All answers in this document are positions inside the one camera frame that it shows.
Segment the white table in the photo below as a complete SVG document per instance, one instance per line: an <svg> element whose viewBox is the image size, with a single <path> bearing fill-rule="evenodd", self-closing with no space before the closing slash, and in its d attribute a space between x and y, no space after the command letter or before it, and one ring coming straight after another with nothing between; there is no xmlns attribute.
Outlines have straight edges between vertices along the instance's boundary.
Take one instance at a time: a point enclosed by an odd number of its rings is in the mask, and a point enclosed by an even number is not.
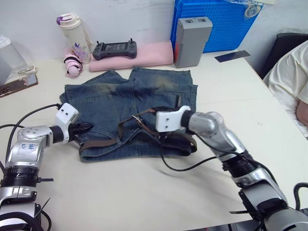
<svg viewBox="0 0 308 231"><path fill-rule="evenodd" d="M197 67L184 68L199 85L197 110L221 113L250 154L271 169L294 206L294 185L308 181L308 142L243 58L225 63L214 59L224 53L228 51L204 54ZM81 84L100 74L84 70L70 79L64 76L62 60L35 65L39 84L0 99L0 124L14 123L29 111L58 102L64 84ZM177 70L173 65L150 68ZM128 78L130 69L118 73ZM50 126L55 114L55 109L47 109L23 124ZM9 131L0 130L2 161ZM180 168L213 156L198 144L197 153L167 161ZM169 170L160 158L82 163L77 146L69 143L46 150L40 176L54 178L38 184L37 199L42 205L51 197L44 210L54 231L181 231L250 219L229 214L244 206L239 188L218 160L183 173ZM307 207L308 193L302 190L300 195L302 207Z"/></svg>

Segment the game controller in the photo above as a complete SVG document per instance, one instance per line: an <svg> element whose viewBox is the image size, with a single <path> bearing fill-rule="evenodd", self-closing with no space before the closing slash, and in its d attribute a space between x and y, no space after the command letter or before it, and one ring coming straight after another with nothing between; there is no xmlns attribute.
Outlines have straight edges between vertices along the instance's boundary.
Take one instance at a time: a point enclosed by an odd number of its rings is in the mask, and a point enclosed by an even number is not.
<svg viewBox="0 0 308 231"><path fill-rule="evenodd" d="M133 59L137 56L137 43L133 39L119 43L99 43L97 41L92 55L96 60L113 56L128 56Z"/></svg>

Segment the pink pad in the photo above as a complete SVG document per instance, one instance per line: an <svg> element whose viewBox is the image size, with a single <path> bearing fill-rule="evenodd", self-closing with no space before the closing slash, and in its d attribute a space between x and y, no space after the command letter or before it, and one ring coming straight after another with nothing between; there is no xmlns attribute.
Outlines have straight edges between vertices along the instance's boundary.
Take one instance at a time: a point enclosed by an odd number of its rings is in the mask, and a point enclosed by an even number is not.
<svg viewBox="0 0 308 231"><path fill-rule="evenodd" d="M99 61L91 55L90 71L104 71L110 69L123 69L134 66L156 66L173 63L171 42L156 42L137 47L137 57L131 59L127 56L103 58Z"/></svg>

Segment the denim shorts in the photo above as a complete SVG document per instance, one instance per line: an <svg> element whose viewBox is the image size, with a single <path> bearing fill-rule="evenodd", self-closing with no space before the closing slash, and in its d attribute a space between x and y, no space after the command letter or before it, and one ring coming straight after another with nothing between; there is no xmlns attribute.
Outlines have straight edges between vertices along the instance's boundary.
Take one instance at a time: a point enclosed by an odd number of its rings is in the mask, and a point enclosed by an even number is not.
<svg viewBox="0 0 308 231"><path fill-rule="evenodd" d="M121 139L117 126L119 122L149 108L174 108L179 95L181 106L188 105L192 111L196 110L197 85L193 85L190 71L135 67L129 79L124 79L114 70L109 70L81 85L66 85L60 100L79 110L81 115L77 123L89 122L94 125L89 132L79 136L82 142L116 139L116 144L89 148L80 154L83 161L103 161L160 156L161 146L136 121L131 120L124 124L124 135ZM155 131L155 115L143 114L141 118L150 130ZM189 142L170 142L175 148L167 148L166 154L190 154Z"/></svg>

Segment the blue plastic crate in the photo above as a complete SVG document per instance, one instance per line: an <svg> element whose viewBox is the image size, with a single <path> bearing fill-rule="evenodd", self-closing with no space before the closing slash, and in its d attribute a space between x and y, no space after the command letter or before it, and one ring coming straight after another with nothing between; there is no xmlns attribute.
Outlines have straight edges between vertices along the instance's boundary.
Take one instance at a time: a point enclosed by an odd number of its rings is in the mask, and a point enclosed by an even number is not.
<svg viewBox="0 0 308 231"><path fill-rule="evenodd" d="M176 0L171 42L174 48L179 18L208 17L213 28L203 52L227 51L239 47L256 16L245 18L246 6L224 0Z"/></svg>

